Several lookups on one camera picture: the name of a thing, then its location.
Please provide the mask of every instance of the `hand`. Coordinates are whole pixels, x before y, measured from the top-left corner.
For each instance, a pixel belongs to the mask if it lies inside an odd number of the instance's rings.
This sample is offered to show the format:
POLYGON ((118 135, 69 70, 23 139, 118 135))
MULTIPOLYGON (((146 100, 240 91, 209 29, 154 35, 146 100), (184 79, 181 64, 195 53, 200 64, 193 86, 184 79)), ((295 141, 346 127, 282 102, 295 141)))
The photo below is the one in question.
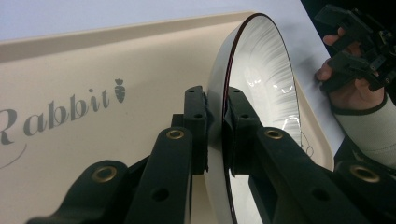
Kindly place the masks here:
MULTIPOLYGON (((339 28, 338 35, 326 35, 323 37, 323 42, 331 46, 344 33, 344 29, 339 28)), ((355 56, 361 56, 359 44, 358 42, 352 43, 345 51, 355 56)), ((316 72, 316 78, 319 81, 326 81, 332 76, 332 69, 327 64, 327 61, 316 72)), ((340 109, 365 110, 382 103, 384 100, 384 88, 370 91, 369 82, 366 79, 355 79, 339 90, 329 93, 329 98, 332 104, 340 109)))

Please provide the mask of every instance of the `carrot logo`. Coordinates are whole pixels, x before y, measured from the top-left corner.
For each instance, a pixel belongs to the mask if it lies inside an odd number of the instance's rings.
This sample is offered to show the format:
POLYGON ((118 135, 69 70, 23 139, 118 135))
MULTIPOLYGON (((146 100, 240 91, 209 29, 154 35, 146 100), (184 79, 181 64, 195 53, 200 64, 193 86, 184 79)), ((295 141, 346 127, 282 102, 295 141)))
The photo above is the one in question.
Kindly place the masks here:
POLYGON ((114 88, 114 91, 116 92, 117 99, 122 103, 125 98, 125 87, 122 86, 123 80, 118 78, 116 79, 116 83, 117 86, 114 88))

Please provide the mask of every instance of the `printed logo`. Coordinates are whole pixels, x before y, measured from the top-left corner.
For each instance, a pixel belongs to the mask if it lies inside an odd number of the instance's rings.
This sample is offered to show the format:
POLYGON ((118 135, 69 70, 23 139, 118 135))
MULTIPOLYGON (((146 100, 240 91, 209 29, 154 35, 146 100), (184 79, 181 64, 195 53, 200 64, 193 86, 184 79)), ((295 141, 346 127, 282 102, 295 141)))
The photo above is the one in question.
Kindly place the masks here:
POLYGON ((123 99, 125 98, 125 87, 122 86, 123 80, 116 79, 117 86, 114 88, 116 92, 117 100, 122 103, 123 99))
MULTIPOLYGON (((117 86, 115 87, 115 93, 117 100, 122 103, 125 99, 125 88, 122 86, 122 79, 115 79, 117 86)), ((17 120, 23 120, 23 126, 21 132, 26 136, 34 136, 38 133, 43 133, 46 130, 51 130, 67 121, 75 121, 85 117, 90 111, 98 112, 100 108, 106 109, 110 105, 110 98, 106 90, 102 91, 100 96, 92 95, 87 100, 78 99, 75 94, 70 97, 70 104, 68 106, 56 105, 55 100, 52 100, 47 105, 47 112, 40 114, 33 114, 27 118, 19 118, 18 112, 15 109, 1 109, 0 110, 0 147, 9 146, 15 143, 18 139, 12 136, 11 129, 17 120)), ((0 169, 9 166, 11 163, 16 161, 21 154, 26 150, 27 145, 21 150, 21 153, 8 162, 2 162, 0 169)))

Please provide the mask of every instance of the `white dish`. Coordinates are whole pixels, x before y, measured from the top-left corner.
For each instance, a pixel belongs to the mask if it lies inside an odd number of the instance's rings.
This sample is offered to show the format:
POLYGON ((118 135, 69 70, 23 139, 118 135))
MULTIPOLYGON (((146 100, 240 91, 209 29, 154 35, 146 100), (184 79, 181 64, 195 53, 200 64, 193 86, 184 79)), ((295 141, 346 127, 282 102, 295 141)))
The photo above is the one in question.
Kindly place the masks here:
POLYGON ((248 17, 230 33, 219 50, 207 91, 214 122, 209 130, 209 172, 205 176, 219 222, 232 223, 231 212, 235 212, 239 223, 262 223, 247 178, 230 178, 232 200, 225 192, 227 177, 224 178, 221 124, 229 86, 246 95, 263 126, 282 129, 301 145, 300 116, 289 56, 279 31, 266 15, 256 13, 248 17))

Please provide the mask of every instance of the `finger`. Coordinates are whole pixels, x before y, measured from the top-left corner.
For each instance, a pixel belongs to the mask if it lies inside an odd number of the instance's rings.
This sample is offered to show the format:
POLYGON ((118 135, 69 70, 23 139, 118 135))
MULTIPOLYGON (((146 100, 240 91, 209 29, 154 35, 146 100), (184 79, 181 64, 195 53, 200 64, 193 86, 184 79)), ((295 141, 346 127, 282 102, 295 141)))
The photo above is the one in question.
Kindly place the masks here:
POLYGON ((370 91, 369 86, 370 83, 365 78, 355 80, 355 87, 362 99, 359 105, 361 109, 372 108, 381 104, 384 100, 384 88, 377 91, 370 91))
POLYGON ((343 36, 346 33, 346 30, 344 30, 344 28, 340 27, 340 28, 338 28, 337 33, 339 36, 343 36))
POLYGON ((323 36, 323 43, 326 45, 331 46, 332 44, 335 43, 340 37, 338 35, 325 35, 323 36))
POLYGON ((360 48, 361 43, 359 42, 353 42, 351 45, 347 47, 347 52, 349 52, 352 55, 361 56, 361 48, 360 48))
POLYGON ((330 59, 326 60, 320 69, 315 73, 315 77, 319 81, 326 81, 332 76, 332 69, 327 64, 330 59))

